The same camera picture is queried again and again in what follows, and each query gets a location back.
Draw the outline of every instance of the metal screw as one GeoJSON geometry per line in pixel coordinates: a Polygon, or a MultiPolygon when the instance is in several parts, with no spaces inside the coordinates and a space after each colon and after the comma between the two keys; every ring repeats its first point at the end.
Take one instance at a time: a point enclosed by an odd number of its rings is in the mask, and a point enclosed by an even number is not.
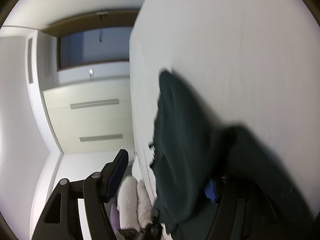
{"type": "Polygon", "coordinates": [[[92,174],[92,177],[93,177],[94,179],[97,179],[97,178],[99,178],[100,176],[101,176],[101,173],[98,172],[98,171],[96,171],[96,172],[94,172],[94,173],[92,174]]]}
{"type": "Polygon", "coordinates": [[[62,179],[62,180],[60,180],[60,185],[66,185],[67,184],[67,182],[68,182],[68,180],[67,179],[62,179]]]}

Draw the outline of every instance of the purple fabric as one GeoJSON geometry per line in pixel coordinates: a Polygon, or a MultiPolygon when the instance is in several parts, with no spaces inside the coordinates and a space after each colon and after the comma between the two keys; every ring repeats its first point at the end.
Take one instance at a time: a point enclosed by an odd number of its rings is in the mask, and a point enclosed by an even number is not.
{"type": "Polygon", "coordinates": [[[117,207],[112,204],[110,210],[110,224],[114,232],[120,230],[120,214],[117,207]]]}

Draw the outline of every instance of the bed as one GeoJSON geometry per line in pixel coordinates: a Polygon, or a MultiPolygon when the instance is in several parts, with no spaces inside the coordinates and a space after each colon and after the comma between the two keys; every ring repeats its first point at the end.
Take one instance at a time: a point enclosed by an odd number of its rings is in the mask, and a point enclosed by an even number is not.
{"type": "Polygon", "coordinates": [[[245,124],[320,210],[320,29],[302,0],[145,0],[130,38],[135,150],[148,167],[158,75],[177,72],[212,121],[245,124]]]}

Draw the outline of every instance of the mattress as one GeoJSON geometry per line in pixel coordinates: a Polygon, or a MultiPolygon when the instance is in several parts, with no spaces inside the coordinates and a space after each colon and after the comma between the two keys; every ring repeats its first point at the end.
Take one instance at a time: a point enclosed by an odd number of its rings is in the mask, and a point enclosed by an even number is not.
{"type": "Polygon", "coordinates": [[[192,87],[206,114],[242,123],[320,210],[320,29],[302,0],[145,0],[130,38],[135,149],[148,167],[162,69],[192,87]]]}

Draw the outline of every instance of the pillow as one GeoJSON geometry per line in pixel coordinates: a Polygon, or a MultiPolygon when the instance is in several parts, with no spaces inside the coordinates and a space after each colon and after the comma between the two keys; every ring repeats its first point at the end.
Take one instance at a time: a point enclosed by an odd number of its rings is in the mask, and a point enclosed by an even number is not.
{"type": "Polygon", "coordinates": [[[137,180],[132,176],[127,176],[121,183],[118,193],[118,210],[121,229],[134,228],[140,231],[138,222],[138,197],[137,180]]]}
{"type": "Polygon", "coordinates": [[[112,229],[114,232],[118,231],[120,229],[120,214],[117,207],[112,204],[111,210],[110,210],[110,224],[112,226],[112,229]]]}
{"type": "Polygon", "coordinates": [[[141,228],[145,229],[150,223],[152,214],[152,205],[146,186],[141,180],[137,184],[137,195],[138,195],[138,221],[141,228]]]}

